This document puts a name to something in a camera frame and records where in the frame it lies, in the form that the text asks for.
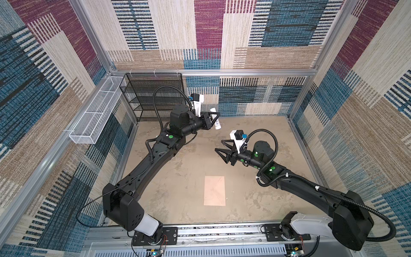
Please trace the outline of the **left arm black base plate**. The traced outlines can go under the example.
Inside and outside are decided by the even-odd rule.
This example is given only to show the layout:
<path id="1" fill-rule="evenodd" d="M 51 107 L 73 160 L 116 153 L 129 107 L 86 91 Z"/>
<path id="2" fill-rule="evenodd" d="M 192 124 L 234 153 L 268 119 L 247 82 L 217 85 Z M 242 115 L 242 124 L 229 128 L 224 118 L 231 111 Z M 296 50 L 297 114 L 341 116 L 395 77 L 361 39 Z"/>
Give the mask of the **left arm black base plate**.
<path id="1" fill-rule="evenodd" d="M 132 246 L 160 246 L 176 245 L 178 237 L 178 227 L 162 227 L 153 236 L 147 236 L 142 232 L 134 232 Z"/>

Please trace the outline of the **white glue stick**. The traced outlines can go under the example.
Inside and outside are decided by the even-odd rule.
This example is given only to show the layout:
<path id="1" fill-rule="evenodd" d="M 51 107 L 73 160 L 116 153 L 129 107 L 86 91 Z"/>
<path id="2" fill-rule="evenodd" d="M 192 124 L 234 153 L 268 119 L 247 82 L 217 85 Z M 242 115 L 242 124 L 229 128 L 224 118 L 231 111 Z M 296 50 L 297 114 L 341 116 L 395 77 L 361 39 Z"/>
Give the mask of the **white glue stick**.
<path id="1" fill-rule="evenodd" d="M 210 112 L 211 112 L 212 122 L 214 122 L 214 128 L 216 130 L 220 130 L 222 127 L 221 127 L 221 124 L 220 124 L 219 119 L 218 119 L 219 114 L 217 113 L 216 108 L 211 108 Z"/>

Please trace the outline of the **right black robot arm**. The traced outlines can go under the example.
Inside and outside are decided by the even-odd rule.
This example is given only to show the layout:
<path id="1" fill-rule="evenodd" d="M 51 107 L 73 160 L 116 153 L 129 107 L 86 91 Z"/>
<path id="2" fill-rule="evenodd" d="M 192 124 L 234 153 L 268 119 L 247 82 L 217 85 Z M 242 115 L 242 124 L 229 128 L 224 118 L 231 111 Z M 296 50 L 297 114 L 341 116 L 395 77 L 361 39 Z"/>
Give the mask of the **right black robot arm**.
<path id="1" fill-rule="evenodd" d="M 326 228 L 331 229 L 338 242 L 351 250 L 362 249 L 374 221 L 366 209 L 359 207 L 365 203 L 357 193 L 331 190 L 293 173 L 271 160 L 275 151 L 265 141 L 258 141 L 252 151 L 241 153 L 238 153 L 233 140 L 222 140 L 222 143 L 226 148 L 216 148 L 215 152 L 225 163 L 235 165 L 240 161 L 262 171 L 260 179 L 264 184 L 273 182 L 272 187 L 302 198 L 331 217 L 332 221 Z"/>

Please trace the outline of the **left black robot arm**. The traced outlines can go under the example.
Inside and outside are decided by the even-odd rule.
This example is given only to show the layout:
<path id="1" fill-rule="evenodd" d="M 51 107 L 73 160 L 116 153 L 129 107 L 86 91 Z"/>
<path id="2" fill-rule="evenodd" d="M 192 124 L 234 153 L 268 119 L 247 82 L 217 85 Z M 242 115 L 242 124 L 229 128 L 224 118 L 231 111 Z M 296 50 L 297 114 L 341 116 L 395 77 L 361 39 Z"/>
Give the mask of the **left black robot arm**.
<path id="1" fill-rule="evenodd" d="M 183 148 L 186 137 L 211 129 L 219 117 L 219 112 L 201 112 L 197 116 L 187 105 L 174 106 L 169 123 L 158 137 L 148 140 L 153 146 L 148 146 L 147 156 L 117 184 L 104 187 L 104 215 L 127 231 L 134 230 L 159 241 L 163 225 L 145 212 L 139 199 L 161 168 Z"/>

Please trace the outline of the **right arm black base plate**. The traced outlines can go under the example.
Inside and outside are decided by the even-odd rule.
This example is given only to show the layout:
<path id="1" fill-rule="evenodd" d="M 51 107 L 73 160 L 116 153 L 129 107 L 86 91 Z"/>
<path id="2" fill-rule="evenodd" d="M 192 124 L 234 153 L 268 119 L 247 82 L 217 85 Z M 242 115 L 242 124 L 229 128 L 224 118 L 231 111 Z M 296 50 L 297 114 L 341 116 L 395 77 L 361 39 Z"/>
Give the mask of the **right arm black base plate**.
<path id="1" fill-rule="evenodd" d="M 264 224 L 260 231 L 265 235 L 268 242 L 285 242 L 285 241 L 309 241 L 309 234 L 300 235 L 290 226 L 277 223 Z"/>

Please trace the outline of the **pale pink envelope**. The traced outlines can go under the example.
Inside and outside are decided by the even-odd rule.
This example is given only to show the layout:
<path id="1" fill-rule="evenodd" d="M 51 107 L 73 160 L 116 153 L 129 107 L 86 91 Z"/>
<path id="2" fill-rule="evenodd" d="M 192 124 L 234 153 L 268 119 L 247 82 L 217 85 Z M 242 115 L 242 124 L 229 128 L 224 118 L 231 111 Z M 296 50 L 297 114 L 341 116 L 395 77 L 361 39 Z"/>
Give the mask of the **pale pink envelope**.
<path id="1" fill-rule="evenodd" d="M 205 176 L 203 203 L 205 206 L 226 206 L 224 176 Z"/>

